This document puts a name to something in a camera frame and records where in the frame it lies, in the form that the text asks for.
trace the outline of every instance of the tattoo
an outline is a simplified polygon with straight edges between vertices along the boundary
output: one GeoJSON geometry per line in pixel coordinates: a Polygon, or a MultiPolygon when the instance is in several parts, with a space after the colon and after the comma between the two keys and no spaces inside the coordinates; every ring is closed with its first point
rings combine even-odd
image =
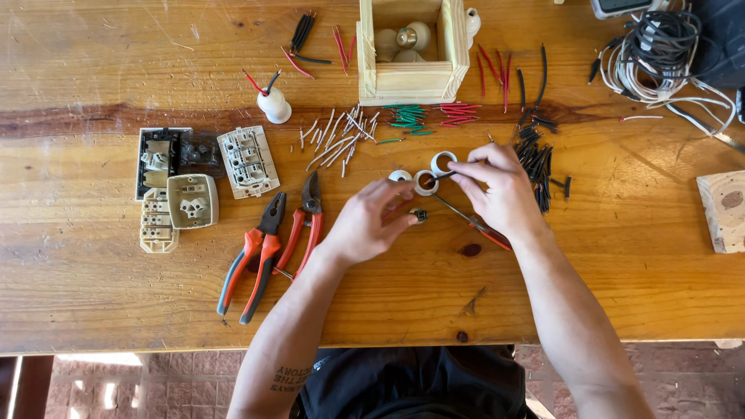
{"type": "Polygon", "coordinates": [[[299,391],[308,379],[308,376],[311,375],[311,371],[313,371],[313,368],[298,370],[279,367],[279,370],[277,370],[274,376],[274,382],[278,384],[272,384],[269,389],[271,391],[299,391]]]}

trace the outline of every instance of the person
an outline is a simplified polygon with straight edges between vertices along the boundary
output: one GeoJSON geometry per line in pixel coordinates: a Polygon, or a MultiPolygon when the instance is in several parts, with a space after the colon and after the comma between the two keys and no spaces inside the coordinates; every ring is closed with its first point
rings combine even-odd
{"type": "MultiPolygon", "coordinates": [[[[448,168],[474,211],[512,243],[543,350],[579,417],[654,418],[603,308],[543,220],[514,150],[490,143],[448,168]]],[[[411,198],[411,188],[413,182],[377,180],[346,202],[256,332],[228,418],[284,419],[294,405],[301,418],[535,417],[525,402],[524,369],[504,346],[318,350],[346,270],[385,252],[416,223],[413,215],[381,223],[397,195],[411,198]]]]}

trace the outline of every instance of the screwdriver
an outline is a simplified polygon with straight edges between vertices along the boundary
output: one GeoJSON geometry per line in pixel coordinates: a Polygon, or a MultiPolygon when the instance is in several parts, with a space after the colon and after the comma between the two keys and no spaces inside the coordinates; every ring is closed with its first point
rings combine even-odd
{"type": "Polygon", "coordinates": [[[468,220],[469,227],[475,228],[476,230],[481,232],[481,234],[483,234],[484,237],[496,243],[497,245],[499,245],[506,251],[512,250],[512,245],[510,244],[510,241],[507,240],[507,237],[505,237],[502,233],[499,233],[497,230],[494,230],[493,228],[484,225],[479,220],[477,220],[475,217],[468,217],[466,214],[463,214],[461,211],[458,211],[458,209],[453,207],[450,203],[448,203],[448,201],[445,201],[444,199],[440,198],[440,196],[438,196],[437,194],[432,194],[432,196],[437,198],[438,201],[445,204],[446,207],[455,211],[456,214],[468,220]]]}

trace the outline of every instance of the hand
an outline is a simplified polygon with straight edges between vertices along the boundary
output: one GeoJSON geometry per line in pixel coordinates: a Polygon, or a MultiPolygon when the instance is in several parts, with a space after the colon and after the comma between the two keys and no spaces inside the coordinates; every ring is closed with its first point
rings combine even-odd
{"type": "Polygon", "coordinates": [[[364,262],[387,251],[396,238],[410,225],[416,224],[416,216],[402,215],[383,226],[381,213],[391,210],[394,198],[413,198],[414,182],[394,182],[380,179],[365,186],[351,197],[329,234],[319,246],[329,255],[340,258],[347,267],[364,262]]]}
{"type": "Polygon", "coordinates": [[[511,242],[549,230],[527,173],[509,145],[491,143],[476,148],[467,163],[450,162],[448,168],[458,173],[451,179],[466,193],[474,211],[511,242]],[[482,190],[476,180],[489,188],[482,190]]]}

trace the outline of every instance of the left hand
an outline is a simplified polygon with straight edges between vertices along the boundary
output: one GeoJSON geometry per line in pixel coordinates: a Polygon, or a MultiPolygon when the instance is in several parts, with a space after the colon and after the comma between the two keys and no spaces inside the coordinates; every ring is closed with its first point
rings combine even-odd
{"type": "Polygon", "coordinates": [[[383,225],[381,214],[390,210],[397,195],[413,198],[413,181],[394,182],[390,179],[376,180],[351,197],[329,234],[319,245],[328,255],[340,258],[339,262],[352,266],[387,251],[396,238],[410,225],[416,224],[416,216],[402,215],[383,225]]]}

